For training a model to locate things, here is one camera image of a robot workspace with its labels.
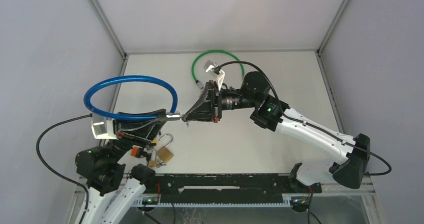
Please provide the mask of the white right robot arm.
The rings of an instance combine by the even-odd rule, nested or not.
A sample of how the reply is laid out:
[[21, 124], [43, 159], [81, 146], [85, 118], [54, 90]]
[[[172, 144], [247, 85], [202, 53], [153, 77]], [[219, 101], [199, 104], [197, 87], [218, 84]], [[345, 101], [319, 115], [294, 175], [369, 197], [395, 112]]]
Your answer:
[[324, 161], [295, 164], [289, 178], [293, 191], [302, 192], [308, 186], [331, 181], [358, 189], [370, 159], [370, 138], [326, 128], [271, 96], [270, 90], [271, 85], [258, 71], [247, 73], [239, 89], [219, 90], [216, 82], [209, 81], [182, 120], [217, 123], [223, 111], [253, 108], [250, 119], [259, 127], [298, 138], [328, 156]]

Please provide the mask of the green cable lock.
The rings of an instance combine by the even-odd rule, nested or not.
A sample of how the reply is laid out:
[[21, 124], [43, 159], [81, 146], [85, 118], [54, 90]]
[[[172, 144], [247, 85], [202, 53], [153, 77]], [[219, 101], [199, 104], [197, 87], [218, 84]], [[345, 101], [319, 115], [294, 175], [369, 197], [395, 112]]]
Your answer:
[[199, 76], [203, 69], [203, 65], [206, 63], [207, 60], [211, 60], [212, 62], [217, 63], [225, 63], [228, 61], [240, 61], [240, 59], [235, 54], [222, 49], [212, 49], [200, 53], [193, 60], [190, 67], [191, 77], [198, 88], [200, 83], [204, 86], [204, 83], [201, 79], [199, 79]]

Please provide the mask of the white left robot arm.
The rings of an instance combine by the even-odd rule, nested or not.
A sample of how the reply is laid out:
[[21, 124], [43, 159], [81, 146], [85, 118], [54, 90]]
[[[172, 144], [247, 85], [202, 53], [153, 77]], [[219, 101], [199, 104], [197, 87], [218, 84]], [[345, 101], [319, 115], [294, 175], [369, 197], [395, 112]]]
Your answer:
[[117, 115], [117, 119], [108, 119], [92, 114], [93, 136], [107, 143], [83, 150], [75, 157], [76, 172], [86, 179], [87, 185], [83, 207], [77, 216], [79, 224], [117, 224], [141, 194], [156, 187], [155, 170], [137, 164], [118, 194], [126, 169], [119, 161], [134, 146], [149, 149], [164, 124], [171, 120], [171, 113], [159, 109]]

